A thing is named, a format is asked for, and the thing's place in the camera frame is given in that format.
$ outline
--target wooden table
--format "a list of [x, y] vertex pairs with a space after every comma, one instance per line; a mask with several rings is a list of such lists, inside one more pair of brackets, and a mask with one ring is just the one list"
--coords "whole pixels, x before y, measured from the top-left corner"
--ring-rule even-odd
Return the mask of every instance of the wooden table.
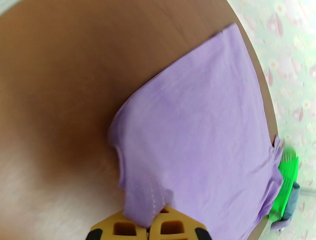
[[[24, 0], [0, 17], [0, 239], [84, 239], [120, 210], [106, 132], [139, 87], [237, 22], [225, 0]], [[258, 239], [266, 219], [250, 239]]]

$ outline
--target gray cloth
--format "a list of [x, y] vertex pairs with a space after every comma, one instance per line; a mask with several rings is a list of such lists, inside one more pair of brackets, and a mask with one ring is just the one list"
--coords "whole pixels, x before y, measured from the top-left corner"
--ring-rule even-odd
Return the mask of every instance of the gray cloth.
[[271, 224], [272, 231], [280, 231], [283, 228], [290, 225], [294, 211], [296, 209], [300, 190], [301, 190], [301, 187], [299, 186], [299, 184], [297, 182], [294, 182], [288, 203], [285, 207], [283, 218], [281, 220], [275, 221]]

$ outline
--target purple fabric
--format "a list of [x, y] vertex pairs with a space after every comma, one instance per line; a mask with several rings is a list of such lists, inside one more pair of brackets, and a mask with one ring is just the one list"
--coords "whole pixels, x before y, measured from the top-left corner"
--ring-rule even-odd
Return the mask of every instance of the purple fabric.
[[256, 72], [236, 24], [174, 62], [119, 110], [109, 131], [124, 214], [149, 227], [169, 204], [213, 239], [247, 239], [282, 185]]

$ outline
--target green mesh basket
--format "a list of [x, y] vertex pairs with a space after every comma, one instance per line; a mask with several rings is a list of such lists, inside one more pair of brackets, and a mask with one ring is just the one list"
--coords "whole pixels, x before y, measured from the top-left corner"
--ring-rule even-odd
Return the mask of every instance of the green mesh basket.
[[269, 219], [272, 222], [278, 221], [283, 217], [293, 187], [293, 182], [297, 180], [298, 169], [299, 158], [296, 156], [295, 150], [292, 147], [284, 148], [279, 166], [279, 170], [283, 176], [283, 184], [269, 213]]

